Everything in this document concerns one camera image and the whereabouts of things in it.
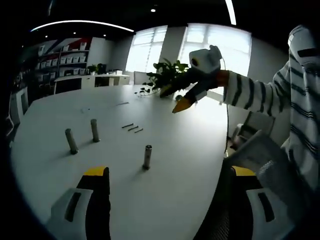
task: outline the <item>metal cylinder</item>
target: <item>metal cylinder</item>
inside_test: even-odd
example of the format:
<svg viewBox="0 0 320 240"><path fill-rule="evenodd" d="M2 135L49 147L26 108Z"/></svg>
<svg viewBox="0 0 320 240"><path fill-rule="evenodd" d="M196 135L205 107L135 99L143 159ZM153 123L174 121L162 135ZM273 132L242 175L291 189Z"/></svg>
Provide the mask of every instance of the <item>metal cylinder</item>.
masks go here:
<svg viewBox="0 0 320 240"><path fill-rule="evenodd" d="M91 130L93 135L93 141L95 143L100 142L98 128L97 128L97 119L91 119Z"/></svg>
<svg viewBox="0 0 320 240"><path fill-rule="evenodd" d="M144 162L143 162L142 167L146 170L148 170L150 168L151 151L152 151L151 145L145 146Z"/></svg>
<svg viewBox="0 0 320 240"><path fill-rule="evenodd" d="M73 155L77 154L77 152L79 152L79 150L78 150L74 136L72 135L72 131L70 128L65 130L65 136L66 136L66 139L67 139L69 147L70 147L70 153Z"/></svg>

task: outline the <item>window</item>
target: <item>window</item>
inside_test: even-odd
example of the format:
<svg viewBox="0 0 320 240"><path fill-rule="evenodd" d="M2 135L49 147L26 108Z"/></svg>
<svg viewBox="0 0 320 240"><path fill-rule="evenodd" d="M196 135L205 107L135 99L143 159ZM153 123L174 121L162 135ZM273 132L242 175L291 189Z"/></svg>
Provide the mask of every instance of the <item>window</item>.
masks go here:
<svg viewBox="0 0 320 240"><path fill-rule="evenodd" d="M156 72L153 65L159 61L167 27L159 26L136 33L131 43L126 71Z"/></svg>
<svg viewBox="0 0 320 240"><path fill-rule="evenodd" d="M199 49L209 49L210 45L218 46L221 55L221 69L231 70L243 76L248 75L251 54L251 33L237 28L211 25L188 24L186 36L182 44L179 60L189 63L189 53ZM223 87L212 89L222 95Z"/></svg>

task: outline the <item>person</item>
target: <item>person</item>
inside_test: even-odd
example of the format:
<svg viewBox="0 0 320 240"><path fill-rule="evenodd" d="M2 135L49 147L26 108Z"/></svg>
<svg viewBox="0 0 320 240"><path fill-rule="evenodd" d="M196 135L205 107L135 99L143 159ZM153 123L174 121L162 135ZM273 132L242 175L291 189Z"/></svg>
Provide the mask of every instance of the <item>person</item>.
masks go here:
<svg viewBox="0 0 320 240"><path fill-rule="evenodd" d="M263 83L229 70L217 74L226 104L276 117L290 109L289 138L283 144L288 159L311 192L319 193L320 175L320 38L305 25L289 34L289 59Z"/></svg>

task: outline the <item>ceiling light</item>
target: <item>ceiling light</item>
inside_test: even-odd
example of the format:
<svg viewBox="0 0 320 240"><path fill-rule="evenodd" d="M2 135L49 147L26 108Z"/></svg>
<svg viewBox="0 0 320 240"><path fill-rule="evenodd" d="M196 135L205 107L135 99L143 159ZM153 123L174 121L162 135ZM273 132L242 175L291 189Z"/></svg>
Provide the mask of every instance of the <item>ceiling light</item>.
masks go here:
<svg viewBox="0 0 320 240"><path fill-rule="evenodd" d="M225 0L225 3L226 3L226 7L228 8L231 24L232 25L237 25L236 16L235 16L235 10L234 10L234 6L232 4L232 0Z"/></svg>
<svg viewBox="0 0 320 240"><path fill-rule="evenodd" d="M127 30L129 32L134 32L134 30L123 27L123 26L118 26L118 25L114 25L111 23L106 23L106 22L100 22L100 21L89 21L89 20L64 20L64 21L55 21L55 22L50 22L41 26L37 26L34 29L32 29L30 32L33 32L35 30L38 30L40 28L46 27L46 26L50 26L50 25L54 25L54 24L64 24L64 23L87 23L87 24L101 24L101 25L106 25L106 26L110 26L110 27L115 27L118 29L123 29L123 30Z"/></svg>

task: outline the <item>shelf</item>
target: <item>shelf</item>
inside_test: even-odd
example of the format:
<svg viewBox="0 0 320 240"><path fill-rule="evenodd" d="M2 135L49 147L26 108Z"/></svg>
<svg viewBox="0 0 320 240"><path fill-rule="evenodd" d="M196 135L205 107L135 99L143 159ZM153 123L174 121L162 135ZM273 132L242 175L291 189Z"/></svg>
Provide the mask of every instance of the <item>shelf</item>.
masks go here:
<svg viewBox="0 0 320 240"><path fill-rule="evenodd" d="M87 62L72 62L72 63L64 63L64 64L59 64L59 66L64 66L64 65L73 65L73 64L86 64Z"/></svg>
<svg viewBox="0 0 320 240"><path fill-rule="evenodd" d="M81 52L89 52L89 50L77 50L77 51L69 50L69 51L62 51L61 53L64 54L64 53L81 53Z"/></svg>
<svg viewBox="0 0 320 240"><path fill-rule="evenodd" d="M54 54L59 54L60 52L52 52L52 53L47 53L45 55L41 55L41 56L38 56L39 58L42 58L42 57L47 57L47 56L51 56L51 55L54 55Z"/></svg>
<svg viewBox="0 0 320 240"><path fill-rule="evenodd" d="M56 65L56 66L46 66L45 68L35 69L35 71L48 70L48 69L57 68L57 67L58 67L58 65Z"/></svg>

